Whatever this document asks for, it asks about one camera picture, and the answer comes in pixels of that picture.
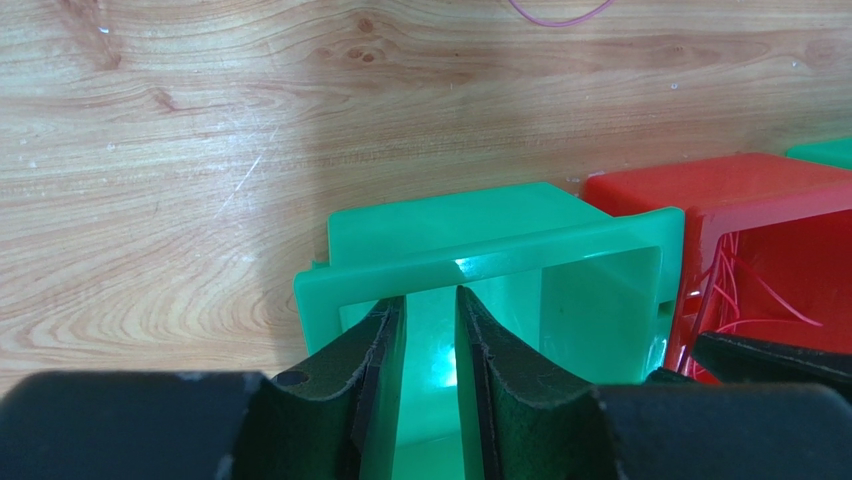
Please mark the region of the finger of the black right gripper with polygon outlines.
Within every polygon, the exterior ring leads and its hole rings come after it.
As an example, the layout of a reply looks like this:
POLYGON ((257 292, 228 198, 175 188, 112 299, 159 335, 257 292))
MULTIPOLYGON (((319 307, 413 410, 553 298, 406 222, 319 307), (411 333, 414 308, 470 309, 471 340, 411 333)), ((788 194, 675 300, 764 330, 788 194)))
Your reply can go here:
POLYGON ((700 384, 657 369, 645 396, 663 403, 851 401, 851 356, 723 333, 697 338, 693 359, 717 380, 700 384))

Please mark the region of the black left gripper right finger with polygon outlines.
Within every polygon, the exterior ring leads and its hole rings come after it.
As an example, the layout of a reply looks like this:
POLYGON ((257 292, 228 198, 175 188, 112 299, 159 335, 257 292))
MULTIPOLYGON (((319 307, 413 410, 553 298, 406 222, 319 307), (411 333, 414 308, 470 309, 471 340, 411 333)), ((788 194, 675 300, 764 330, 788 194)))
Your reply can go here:
POLYGON ((663 403, 595 385, 456 290, 465 471, 471 479, 847 479, 851 401, 663 403))

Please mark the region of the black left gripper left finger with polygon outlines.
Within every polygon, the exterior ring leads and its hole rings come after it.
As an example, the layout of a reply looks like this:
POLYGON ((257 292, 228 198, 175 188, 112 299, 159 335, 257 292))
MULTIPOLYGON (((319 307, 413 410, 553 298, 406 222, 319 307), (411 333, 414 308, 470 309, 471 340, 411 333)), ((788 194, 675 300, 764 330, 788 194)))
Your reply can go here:
POLYGON ((1 401, 5 479, 388 479, 406 303, 274 377, 46 371, 1 401))

